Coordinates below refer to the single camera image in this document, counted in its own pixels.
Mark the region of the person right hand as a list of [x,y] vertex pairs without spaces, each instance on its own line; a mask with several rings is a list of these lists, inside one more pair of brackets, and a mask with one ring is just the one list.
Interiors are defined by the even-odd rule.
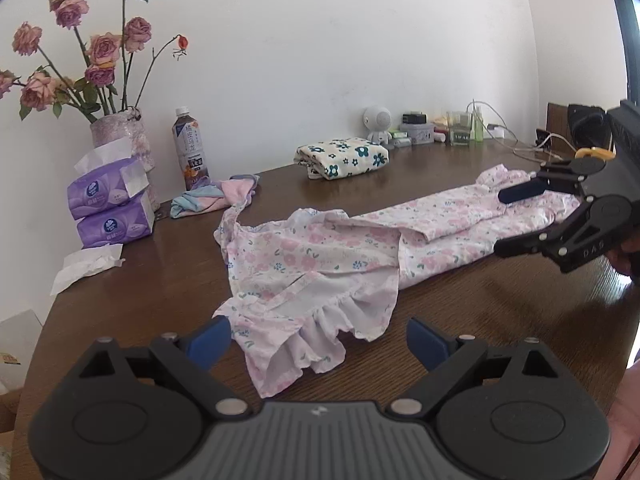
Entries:
[[606,260],[612,268],[620,275],[628,276],[635,282],[639,279],[639,273],[632,270],[630,257],[632,254],[640,252],[640,235],[635,232],[622,244],[612,248],[605,254]]

